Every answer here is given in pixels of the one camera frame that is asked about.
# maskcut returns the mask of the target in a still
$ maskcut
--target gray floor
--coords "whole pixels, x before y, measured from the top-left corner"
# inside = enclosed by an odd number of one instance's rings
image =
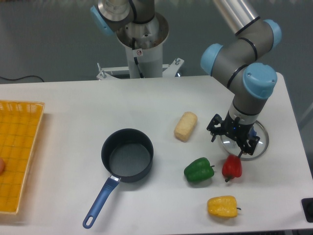
[[[38,75],[46,82],[94,80],[97,65],[126,66],[115,36],[103,36],[89,9],[97,0],[33,0],[0,3],[0,76]],[[260,59],[283,74],[313,172],[313,115],[300,123],[313,102],[313,0],[251,0],[262,19],[280,24],[283,40]],[[235,37],[211,0],[156,0],[170,25],[164,63],[183,58],[184,76],[205,75],[200,58],[213,44]],[[32,78],[19,82],[38,82]]]

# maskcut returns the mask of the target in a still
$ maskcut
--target blue handle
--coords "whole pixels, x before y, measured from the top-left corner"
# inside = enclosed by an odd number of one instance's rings
[[[99,195],[97,196],[96,200],[94,201],[92,207],[90,208],[84,222],[83,226],[85,229],[90,229],[95,222],[98,214],[100,213],[104,203],[106,202],[107,198],[109,197],[110,193],[118,186],[119,182],[108,178],[107,181],[104,183]]]

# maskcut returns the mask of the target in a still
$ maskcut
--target black wire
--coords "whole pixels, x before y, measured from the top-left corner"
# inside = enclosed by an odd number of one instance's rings
[[[16,79],[9,79],[9,78],[5,78],[5,77],[0,76],[1,79],[7,80],[7,81],[18,81],[18,80],[28,78],[28,77],[36,77],[36,78],[40,79],[42,82],[45,82],[41,77],[36,76],[36,75],[29,75],[29,76],[25,76],[25,77],[16,78]]]
[[[136,39],[133,38],[133,40],[132,40],[132,50],[135,50],[135,42],[136,42]],[[144,75],[142,74],[141,70],[140,70],[137,57],[134,57],[134,61],[135,61],[135,64],[136,64],[136,66],[137,66],[137,69],[138,69],[140,78],[145,78]]]

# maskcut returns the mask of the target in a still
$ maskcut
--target handle hole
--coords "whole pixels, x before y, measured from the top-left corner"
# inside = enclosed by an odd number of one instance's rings
[[[93,220],[93,217],[89,216],[88,220],[86,221],[86,225],[89,226],[91,224],[92,220]]]

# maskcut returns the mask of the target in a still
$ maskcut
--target table surface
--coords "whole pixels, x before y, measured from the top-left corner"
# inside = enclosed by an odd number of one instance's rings
[[[225,183],[227,157],[206,130],[226,116],[233,94],[209,76],[0,85],[0,99],[42,101],[45,112],[17,215],[0,215],[3,234],[196,234],[312,228],[301,199],[313,182],[282,75],[258,120],[269,148],[242,162],[243,175]],[[191,111],[198,124],[188,142],[173,130]],[[153,167],[136,183],[120,183],[95,224],[82,226],[109,177],[101,161],[105,139],[123,128],[144,132],[154,145]],[[212,179],[189,184],[184,168],[207,157]],[[233,219],[208,215],[208,199],[233,195]]]

